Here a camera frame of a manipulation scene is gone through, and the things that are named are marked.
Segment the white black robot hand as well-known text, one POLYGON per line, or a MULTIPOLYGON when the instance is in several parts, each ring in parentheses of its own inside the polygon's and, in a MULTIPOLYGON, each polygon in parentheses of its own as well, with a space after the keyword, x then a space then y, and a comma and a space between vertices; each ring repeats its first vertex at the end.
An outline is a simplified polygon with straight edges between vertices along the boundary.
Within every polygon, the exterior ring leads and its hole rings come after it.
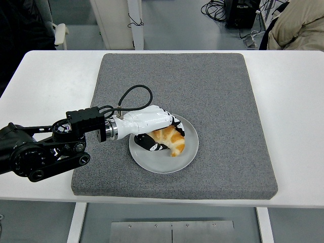
POLYGON ((148 151, 171 150, 171 156, 179 156, 185 148, 185 130, 182 122, 159 106, 127 112, 123 118, 116 115, 113 139, 120 140, 134 135, 137 145, 148 151))

